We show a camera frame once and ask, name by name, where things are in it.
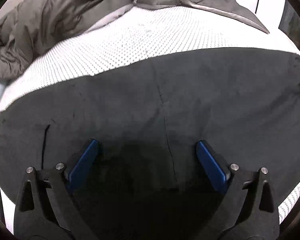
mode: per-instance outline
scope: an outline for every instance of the blue gripper pad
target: blue gripper pad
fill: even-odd
[[[216,154],[204,140],[197,143],[196,154],[214,190],[225,194],[231,173],[224,158]]]
[[[65,171],[68,180],[66,187],[69,193],[72,194],[87,179],[89,170],[99,151],[99,143],[94,139],[89,139],[80,152],[82,154],[75,154],[69,161]]]

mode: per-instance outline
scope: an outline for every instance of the metal pin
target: metal pin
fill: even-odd
[[[231,170],[237,171],[239,169],[239,166],[237,164],[235,164],[235,163],[232,163],[230,165],[230,168],[231,168]]]
[[[27,168],[27,173],[31,173],[33,171],[33,167],[29,167],[29,168]]]
[[[262,168],[261,168],[261,172],[262,172],[263,174],[267,174],[267,173],[268,173],[268,169],[267,169],[266,167],[262,167]]]
[[[64,165],[63,163],[58,163],[58,164],[56,165],[56,169],[57,169],[57,170],[62,170],[64,167],[65,167],[65,165]]]

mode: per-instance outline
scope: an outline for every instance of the silver screw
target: silver screw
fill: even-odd
[[[56,169],[57,169],[57,170],[62,170],[64,167],[65,167],[65,165],[64,165],[63,163],[58,163],[58,164],[56,165]]]
[[[266,167],[262,167],[262,168],[261,168],[261,172],[262,172],[263,174],[267,174],[267,173],[268,173],[268,169],[267,169]]]
[[[239,169],[239,166],[237,164],[235,164],[235,163],[232,163],[230,165],[230,168],[231,168],[231,170],[237,171]]]
[[[31,173],[33,171],[33,167],[29,167],[28,169],[27,169],[27,173]]]

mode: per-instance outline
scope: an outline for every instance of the white textured sheet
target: white textured sheet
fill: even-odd
[[[266,27],[270,34],[194,8],[149,11],[134,7],[107,26],[60,42],[36,59],[20,78],[6,88],[0,101],[0,111],[17,98],[51,84],[95,75],[164,54],[220,47],[254,47],[300,54],[284,33],[271,29],[271,26]],[[13,232],[14,204],[4,192],[2,195],[7,228]],[[280,222],[299,196],[300,183],[279,206]]]

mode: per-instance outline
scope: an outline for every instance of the dotted pattern fabric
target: dotted pattern fabric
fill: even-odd
[[[187,7],[155,11],[134,7],[114,22],[58,43],[11,83],[0,111],[31,91],[72,78],[95,75],[160,55],[207,48],[252,47],[300,51],[279,29],[270,34],[211,12]],[[2,192],[7,228],[13,232],[14,204]],[[279,206],[280,222],[300,196],[300,183]]]

